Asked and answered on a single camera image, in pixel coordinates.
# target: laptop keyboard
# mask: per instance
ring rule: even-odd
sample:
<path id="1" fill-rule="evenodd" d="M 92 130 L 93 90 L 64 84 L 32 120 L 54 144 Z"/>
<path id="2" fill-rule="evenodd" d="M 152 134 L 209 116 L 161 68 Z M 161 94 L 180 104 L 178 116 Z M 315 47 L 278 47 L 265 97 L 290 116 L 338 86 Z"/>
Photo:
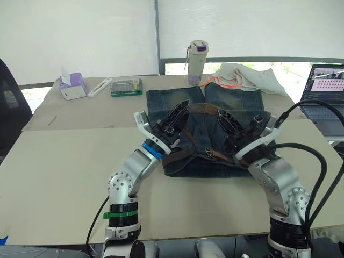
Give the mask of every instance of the laptop keyboard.
<path id="1" fill-rule="evenodd" d="M 344 115 L 344 107 L 335 107 Z M 338 117 L 329 109 L 323 107 L 303 107 L 311 120 L 338 120 Z"/>

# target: black office chair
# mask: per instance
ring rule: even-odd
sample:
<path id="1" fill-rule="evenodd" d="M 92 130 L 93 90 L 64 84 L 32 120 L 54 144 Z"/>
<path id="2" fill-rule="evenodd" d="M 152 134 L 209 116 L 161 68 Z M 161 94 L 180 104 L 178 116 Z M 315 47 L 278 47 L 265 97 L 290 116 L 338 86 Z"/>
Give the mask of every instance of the black office chair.
<path id="1" fill-rule="evenodd" d="M 0 59 L 0 157 L 7 155 L 31 116 L 16 80 Z"/>

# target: white roller blind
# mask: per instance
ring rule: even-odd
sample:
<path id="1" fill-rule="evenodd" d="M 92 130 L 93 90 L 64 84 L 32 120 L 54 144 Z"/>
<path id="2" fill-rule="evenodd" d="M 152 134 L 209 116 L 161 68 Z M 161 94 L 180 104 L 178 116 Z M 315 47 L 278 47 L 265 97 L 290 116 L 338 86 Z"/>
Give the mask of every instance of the white roller blind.
<path id="1" fill-rule="evenodd" d="M 159 0 L 162 58 L 195 39 L 209 57 L 344 58 L 343 0 Z"/>
<path id="2" fill-rule="evenodd" d="M 157 74 L 153 0 L 0 0 L 0 58 L 18 84 Z"/>

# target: laptop screen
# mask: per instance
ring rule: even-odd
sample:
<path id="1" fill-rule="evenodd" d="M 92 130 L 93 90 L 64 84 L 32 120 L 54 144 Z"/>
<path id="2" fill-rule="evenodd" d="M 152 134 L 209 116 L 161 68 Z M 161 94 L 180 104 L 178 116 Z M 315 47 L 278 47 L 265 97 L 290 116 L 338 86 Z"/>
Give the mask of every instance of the laptop screen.
<path id="1" fill-rule="evenodd" d="M 314 64 L 301 99 L 344 103 L 344 65 Z"/>

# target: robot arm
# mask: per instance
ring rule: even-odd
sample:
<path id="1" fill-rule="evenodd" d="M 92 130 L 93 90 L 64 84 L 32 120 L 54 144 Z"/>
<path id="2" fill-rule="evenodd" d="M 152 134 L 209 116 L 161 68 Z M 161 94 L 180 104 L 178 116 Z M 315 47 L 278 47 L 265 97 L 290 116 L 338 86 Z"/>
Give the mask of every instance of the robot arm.
<path id="1" fill-rule="evenodd" d="M 250 164 L 248 171 L 265 191 L 270 206 L 270 257 L 311 257 L 304 230 L 310 194 L 294 168 L 267 146 L 281 130 L 274 127 L 276 118 L 271 117 L 266 123 L 256 116 L 243 128 L 229 112 L 218 110 L 218 121 L 228 133 L 227 151 Z"/>
<path id="2" fill-rule="evenodd" d="M 148 257 L 154 253 L 137 238 L 141 231 L 138 221 L 138 197 L 142 180 L 146 179 L 179 142 L 180 131 L 188 120 L 189 100 L 177 105 L 164 120 L 151 127 L 145 112 L 134 114 L 138 129 L 147 137 L 142 146 L 113 173 L 108 183 L 110 210 L 103 215 L 109 220 L 105 229 L 102 257 Z"/>

